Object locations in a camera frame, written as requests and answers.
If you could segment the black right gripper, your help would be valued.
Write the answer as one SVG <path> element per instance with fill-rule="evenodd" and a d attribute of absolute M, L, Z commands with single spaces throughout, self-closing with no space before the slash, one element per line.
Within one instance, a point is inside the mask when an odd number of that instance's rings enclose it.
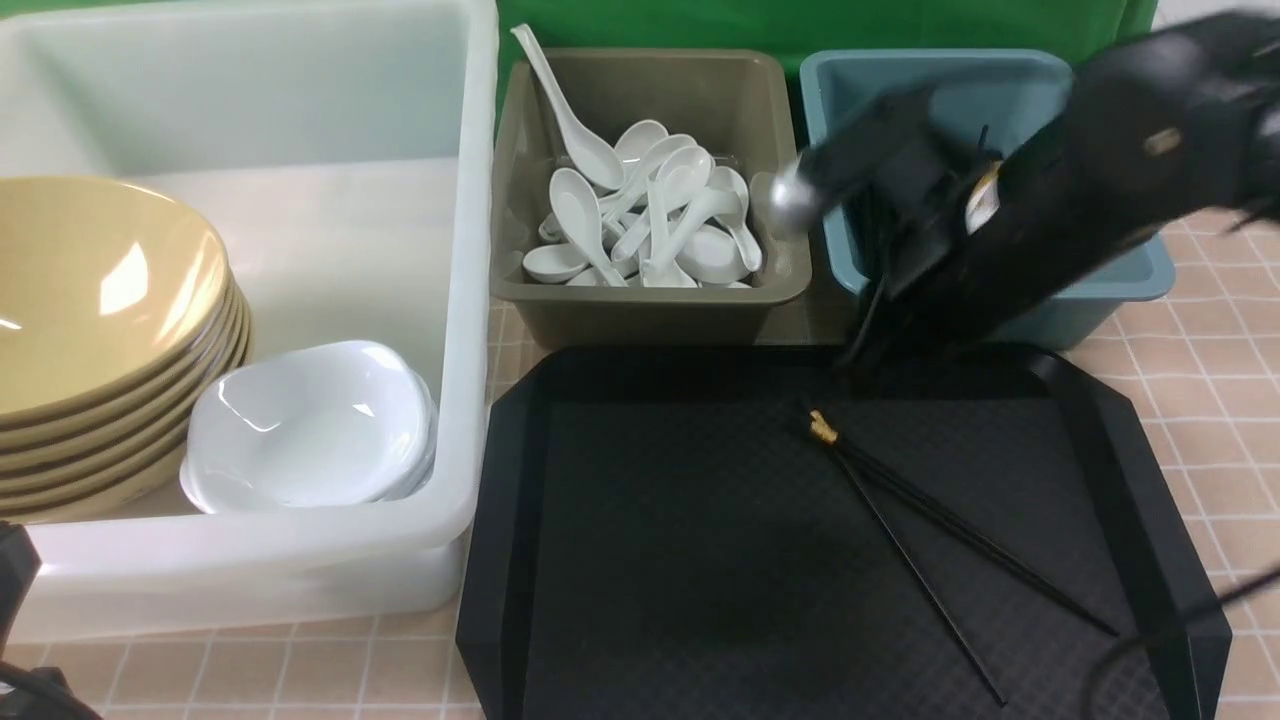
<path fill-rule="evenodd" d="M 1062 292 L 1097 269 L 1098 195 L 1059 150 L 1025 146 L 945 199 L 890 252 L 879 299 L 860 329 L 864 351 L 963 351 L 989 341 L 1055 351 L 1101 323 L 1096 299 Z"/>

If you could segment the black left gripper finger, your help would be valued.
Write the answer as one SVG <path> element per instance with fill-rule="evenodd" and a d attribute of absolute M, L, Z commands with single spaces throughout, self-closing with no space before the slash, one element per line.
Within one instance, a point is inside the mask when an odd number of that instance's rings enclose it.
<path fill-rule="evenodd" d="M 5 650 L 12 626 L 41 569 L 41 559 L 20 524 L 1 523 L 1 650 Z"/>

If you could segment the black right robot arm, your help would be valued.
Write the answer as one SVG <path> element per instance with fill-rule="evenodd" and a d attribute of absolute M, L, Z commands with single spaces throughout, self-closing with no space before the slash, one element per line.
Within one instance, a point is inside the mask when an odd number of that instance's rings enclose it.
<path fill-rule="evenodd" d="M 969 158 L 883 249 L 858 357 L 979 343 L 1206 208 L 1277 218 L 1277 18 L 1229 10 L 1097 53 L 1020 146 Z"/>

